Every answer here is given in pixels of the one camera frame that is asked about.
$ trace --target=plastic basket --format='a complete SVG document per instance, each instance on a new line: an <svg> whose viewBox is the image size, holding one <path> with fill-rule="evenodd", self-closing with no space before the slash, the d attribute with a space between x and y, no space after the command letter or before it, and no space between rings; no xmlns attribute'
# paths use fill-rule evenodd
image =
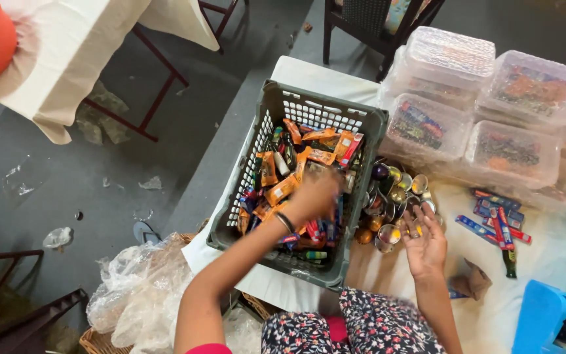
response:
<svg viewBox="0 0 566 354"><path fill-rule="evenodd" d="M240 237L236 220L241 192L252 182L250 175L255 168L255 154L265 150L266 139L277 125L284 125L281 122L283 118L318 128L334 127L338 132L349 130L363 133L362 165L354 188L344 203L343 229L333 250L334 257L329 262L316 264L287 253L272 251L260 262L312 284L340 291L349 269L350 242L362 210L362 197L370 180L372 161L386 132L387 112L271 80L264 83L256 110L255 124L248 132L250 143L241 152L240 162L231 177L235 185L213 221L207 245L225 251Z"/></svg>

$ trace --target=pink sleeve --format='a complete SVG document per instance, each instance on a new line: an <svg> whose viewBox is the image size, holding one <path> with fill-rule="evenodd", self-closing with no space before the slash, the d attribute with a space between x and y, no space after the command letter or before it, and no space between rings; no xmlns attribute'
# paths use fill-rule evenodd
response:
<svg viewBox="0 0 566 354"><path fill-rule="evenodd" d="M185 354L233 354L224 344L202 344L188 350Z"/></svg>

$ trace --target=floral pants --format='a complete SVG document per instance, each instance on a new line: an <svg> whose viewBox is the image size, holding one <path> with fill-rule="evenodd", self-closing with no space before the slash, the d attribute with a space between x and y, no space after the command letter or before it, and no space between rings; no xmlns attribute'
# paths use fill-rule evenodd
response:
<svg viewBox="0 0 566 354"><path fill-rule="evenodd" d="M262 354L446 354L410 301L347 288L340 309L348 342L331 341L329 326L317 313L282 312L263 325Z"/></svg>

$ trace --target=white tablecloth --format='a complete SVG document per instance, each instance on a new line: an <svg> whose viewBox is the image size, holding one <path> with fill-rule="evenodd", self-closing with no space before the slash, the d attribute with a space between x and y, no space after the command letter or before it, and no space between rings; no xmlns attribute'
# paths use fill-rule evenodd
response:
<svg viewBox="0 0 566 354"><path fill-rule="evenodd" d="M290 57L281 57L272 79L344 100L374 105L379 85L330 69L315 66ZM250 136L247 136L246 148ZM223 197L217 203L213 217L222 209L235 177L229 179ZM470 233L456 222L460 214L472 214L475 199L463 187L431 183L438 212L444 218L448 239L445 276L465 271L463 259L479 265L493 284L483 299L452 301L453 314L465 353L510 353L515 338L516 323L523 290L528 280L536 279L566 290L566 214L542 213L524 208L523 230L533 237L531 245L516 242L518 279L506 278L506 269L498 248ZM203 269L221 253L206 245L211 229L209 223L193 242L183 249L194 272ZM352 243L350 268L346 285L416 300L413 278L409 273L403 245L387 256L373 245ZM325 300L325 291L303 280L285 275L262 265L256 265L236 286L240 291L256 296L288 311L316 311Z"/></svg>
<svg viewBox="0 0 566 354"><path fill-rule="evenodd" d="M0 75L0 103L30 119L56 144L124 37L141 21L219 49L198 0L1 0L19 47Z"/></svg>

